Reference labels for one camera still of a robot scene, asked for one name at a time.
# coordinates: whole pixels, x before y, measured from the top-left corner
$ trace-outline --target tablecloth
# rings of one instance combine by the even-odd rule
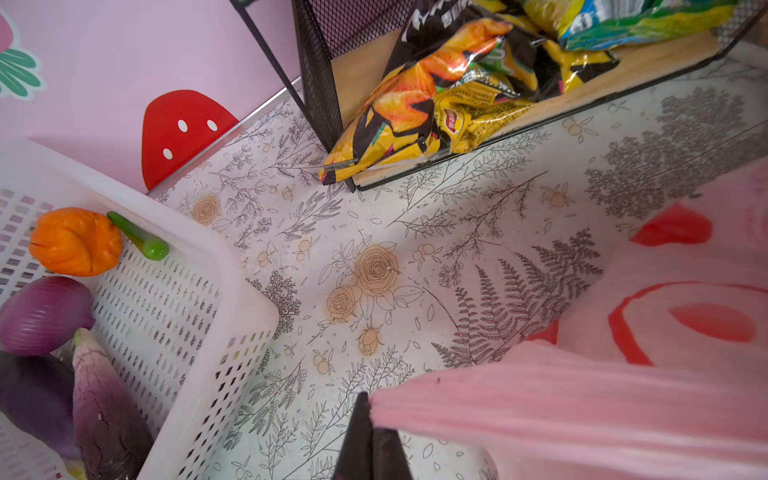
[[[280,311],[208,478],[329,478],[357,392],[543,330],[655,212],[768,153],[767,87],[719,61],[354,194],[319,184],[316,136],[275,104],[161,196]],[[497,477],[481,449],[401,433],[414,478]]]

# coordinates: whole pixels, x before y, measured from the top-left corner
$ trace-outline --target black metal mesh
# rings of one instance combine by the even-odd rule
[[[402,28],[413,2],[293,0],[304,100],[327,144],[343,131],[331,60]]]

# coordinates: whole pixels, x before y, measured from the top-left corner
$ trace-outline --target plastic bag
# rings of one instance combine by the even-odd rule
[[[484,446],[499,478],[768,478],[768,159],[692,197],[500,363],[376,390],[374,425]]]
[[[737,0],[521,0],[567,50],[671,40],[726,22]]]
[[[498,15],[467,0],[416,2],[384,79],[326,159],[324,184],[372,165],[469,152],[535,102],[617,65],[603,52],[564,52],[511,0],[482,3]]]

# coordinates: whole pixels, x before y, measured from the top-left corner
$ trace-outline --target lay's logo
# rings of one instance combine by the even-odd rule
[[[450,108],[443,108],[442,110],[445,112],[445,128],[448,128],[452,134],[456,133],[456,119],[458,118],[458,114]]]

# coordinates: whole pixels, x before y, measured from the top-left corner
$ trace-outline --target pink plastic bag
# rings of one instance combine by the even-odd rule
[[[692,197],[542,339],[377,390],[373,423],[484,446],[504,479],[768,478],[768,161]]]

